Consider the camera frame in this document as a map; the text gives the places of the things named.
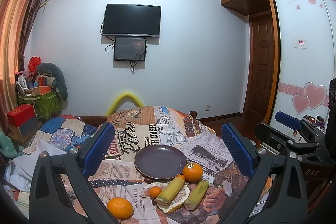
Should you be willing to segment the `large plain orange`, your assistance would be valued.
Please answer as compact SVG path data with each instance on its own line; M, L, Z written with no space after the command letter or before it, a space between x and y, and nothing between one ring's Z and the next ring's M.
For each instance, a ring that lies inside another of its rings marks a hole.
M127 219L133 214L132 204L121 197L115 197L108 201L107 208L109 212L118 219Z

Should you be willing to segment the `green sugarcane piece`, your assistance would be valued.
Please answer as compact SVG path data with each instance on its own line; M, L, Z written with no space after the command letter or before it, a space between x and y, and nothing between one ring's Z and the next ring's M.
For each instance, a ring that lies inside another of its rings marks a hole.
M198 205L201 203L203 196L206 194L209 188L209 181L201 180L197 186L191 191L187 200L184 203L184 207L186 210L193 211Z

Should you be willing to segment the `orange with sticker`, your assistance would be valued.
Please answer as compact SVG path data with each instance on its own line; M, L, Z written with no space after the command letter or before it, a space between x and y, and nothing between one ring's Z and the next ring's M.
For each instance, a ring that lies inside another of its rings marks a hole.
M199 164L192 162L184 167L182 175L187 181L197 182L203 178L203 169Z

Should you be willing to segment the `small mandarin orange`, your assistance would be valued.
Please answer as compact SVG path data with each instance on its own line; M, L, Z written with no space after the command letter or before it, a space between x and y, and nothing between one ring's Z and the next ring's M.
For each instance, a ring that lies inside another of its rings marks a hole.
M149 190L149 196L152 199L156 199L161 193L162 193L162 188L160 188L159 186L153 186Z

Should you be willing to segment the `yellow sugarcane piece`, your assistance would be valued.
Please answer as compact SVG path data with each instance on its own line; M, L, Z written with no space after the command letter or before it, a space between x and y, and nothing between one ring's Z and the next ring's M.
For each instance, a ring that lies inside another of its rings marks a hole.
M175 177L169 182L167 187L162 191L162 193L155 199L161 204L169 205L174 197L179 193L179 191L184 186L185 182L179 178Z

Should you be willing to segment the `white cloth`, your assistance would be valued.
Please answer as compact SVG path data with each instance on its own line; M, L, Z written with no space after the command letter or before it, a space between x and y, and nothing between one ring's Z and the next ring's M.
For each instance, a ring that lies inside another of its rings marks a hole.
M38 157L41 152L49 155L63 155L66 152L50 143L38 140L32 147L27 148L31 153L13 159L5 171L5 180L21 192L29 192Z

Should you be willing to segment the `brown wooden door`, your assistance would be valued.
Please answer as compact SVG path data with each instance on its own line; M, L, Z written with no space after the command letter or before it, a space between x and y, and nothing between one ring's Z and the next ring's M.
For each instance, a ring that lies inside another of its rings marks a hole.
M274 72L274 34L270 12L250 21L250 62L243 116L253 124L262 122L268 110Z

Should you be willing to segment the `blue patchwork quilt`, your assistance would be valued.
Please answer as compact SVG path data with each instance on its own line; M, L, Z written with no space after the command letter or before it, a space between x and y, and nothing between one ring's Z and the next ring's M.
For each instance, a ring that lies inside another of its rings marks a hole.
M68 152L72 147L81 146L96 131L96 126L89 125L76 118L52 118L38 129L34 138L22 152L27 155L31 154L36 150L40 140Z

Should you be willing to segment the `green storage box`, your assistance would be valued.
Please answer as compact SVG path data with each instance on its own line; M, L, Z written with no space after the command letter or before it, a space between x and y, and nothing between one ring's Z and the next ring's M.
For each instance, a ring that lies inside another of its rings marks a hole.
M46 122L62 114L60 99L54 90L37 96L33 96L32 94L27 94L26 96L18 95L18 102L19 105L33 105L35 115L41 122Z

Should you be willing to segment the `small orange kumquat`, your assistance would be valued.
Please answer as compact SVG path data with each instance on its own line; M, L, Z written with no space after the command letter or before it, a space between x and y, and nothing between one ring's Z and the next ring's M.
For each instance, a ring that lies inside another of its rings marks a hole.
M179 175L177 175L176 177L179 177L179 178L181 178L184 182L186 181L186 178L185 178L185 176L183 176L182 174L179 174Z

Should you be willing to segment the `dark purple plate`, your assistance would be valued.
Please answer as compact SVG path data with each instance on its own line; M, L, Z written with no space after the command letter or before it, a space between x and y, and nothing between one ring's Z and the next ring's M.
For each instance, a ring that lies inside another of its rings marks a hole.
M150 145L139 150L134 158L136 169L154 180L169 180L182 173L187 165L183 152L169 145Z

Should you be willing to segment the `grey plush toy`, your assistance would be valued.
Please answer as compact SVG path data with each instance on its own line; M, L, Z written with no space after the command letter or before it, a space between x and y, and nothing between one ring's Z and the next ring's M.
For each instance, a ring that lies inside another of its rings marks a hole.
M52 87L58 91L62 100L68 99L68 90L64 74L61 69L53 63L41 63L36 68L36 73L41 76L52 77Z

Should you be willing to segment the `yellow foam tube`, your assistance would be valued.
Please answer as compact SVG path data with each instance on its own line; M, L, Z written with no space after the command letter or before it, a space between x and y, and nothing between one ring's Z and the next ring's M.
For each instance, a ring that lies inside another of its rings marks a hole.
M135 107L143 107L144 104L142 101L132 92L123 92L120 95L116 97L116 99L112 102L110 107L108 108L108 111L106 112L106 116L111 115L116 110L120 108L123 104L126 102L130 102Z

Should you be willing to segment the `small black monitor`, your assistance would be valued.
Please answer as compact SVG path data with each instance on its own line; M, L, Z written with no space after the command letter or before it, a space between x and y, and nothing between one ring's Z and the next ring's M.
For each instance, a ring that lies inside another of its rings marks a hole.
M135 37L116 37L114 42L114 61L145 61L146 39Z

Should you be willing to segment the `brown striped curtain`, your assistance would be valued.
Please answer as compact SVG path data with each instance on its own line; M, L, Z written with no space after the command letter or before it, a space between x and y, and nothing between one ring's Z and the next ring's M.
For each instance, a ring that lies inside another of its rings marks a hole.
M1 132L17 107L15 73L23 71L25 47L42 0L1 0Z

